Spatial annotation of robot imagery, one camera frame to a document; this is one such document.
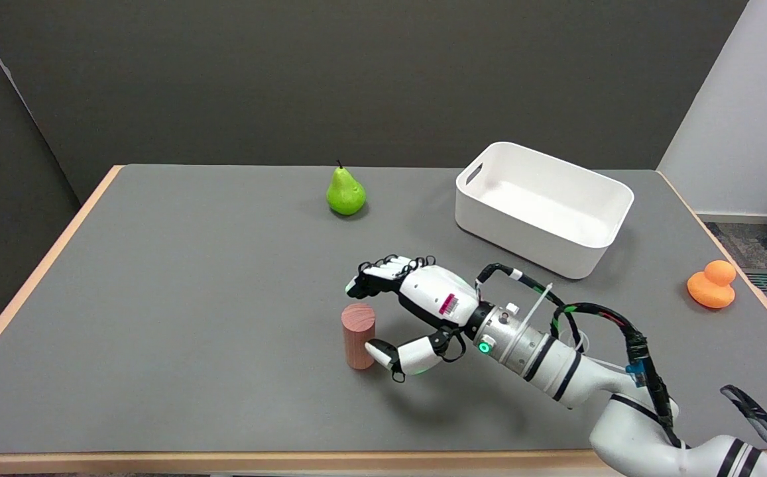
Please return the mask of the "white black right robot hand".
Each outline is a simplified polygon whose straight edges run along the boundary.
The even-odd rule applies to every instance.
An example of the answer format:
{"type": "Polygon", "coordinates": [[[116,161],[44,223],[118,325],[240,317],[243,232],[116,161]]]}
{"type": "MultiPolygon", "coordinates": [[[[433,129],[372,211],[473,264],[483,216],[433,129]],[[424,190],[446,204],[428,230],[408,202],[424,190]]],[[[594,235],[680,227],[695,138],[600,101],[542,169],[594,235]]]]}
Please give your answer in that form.
{"type": "Polygon", "coordinates": [[[466,353],[465,336],[472,315],[480,308],[477,291],[465,280],[438,266],[434,256],[410,258],[389,254],[358,265],[345,287],[353,299],[392,292],[402,308],[434,329],[429,335],[395,346],[370,339],[365,350],[391,372],[393,381],[422,374],[440,362],[455,362],[466,353]]]}

